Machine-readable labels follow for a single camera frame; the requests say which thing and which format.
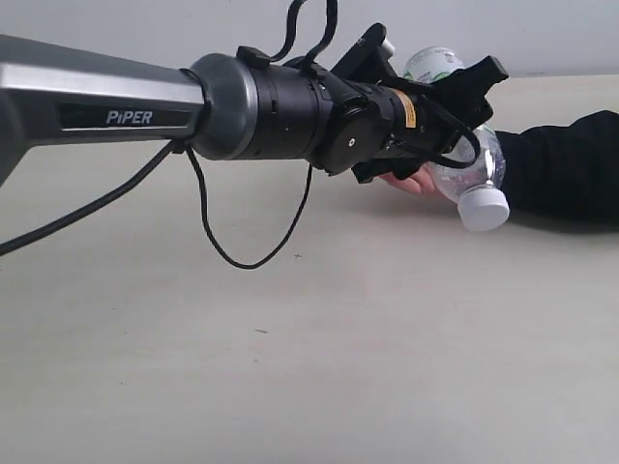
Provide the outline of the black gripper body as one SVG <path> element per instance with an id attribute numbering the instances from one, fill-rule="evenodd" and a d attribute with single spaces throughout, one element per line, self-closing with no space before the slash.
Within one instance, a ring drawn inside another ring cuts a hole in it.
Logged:
<path id="1" fill-rule="evenodd" d="M 422 96 L 382 80 L 368 82 L 367 90 L 373 104 L 367 162 L 438 160 L 452 144 L 454 131 Z"/>

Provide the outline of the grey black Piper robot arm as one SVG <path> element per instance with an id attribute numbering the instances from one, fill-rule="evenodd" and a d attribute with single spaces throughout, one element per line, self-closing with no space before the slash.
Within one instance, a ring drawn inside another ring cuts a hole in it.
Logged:
<path id="1" fill-rule="evenodd" d="M 170 69 L 57 44 L 1 39 L 1 175 L 32 148 L 172 140 L 208 160 L 306 160 L 365 183 L 442 161 L 486 122 L 494 57 L 432 84 L 398 77 L 382 39 L 331 69 L 259 50 Z"/>

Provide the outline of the person's open bare hand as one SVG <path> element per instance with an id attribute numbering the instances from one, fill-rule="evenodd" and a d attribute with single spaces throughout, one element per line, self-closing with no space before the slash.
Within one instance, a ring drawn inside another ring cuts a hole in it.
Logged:
<path id="1" fill-rule="evenodd" d="M 405 193 L 425 197 L 444 197 L 432 181 L 425 165 L 417 172 L 403 180 L 398 179 L 393 173 L 383 174 L 379 177 L 379 179 L 390 187 L 401 190 Z"/>

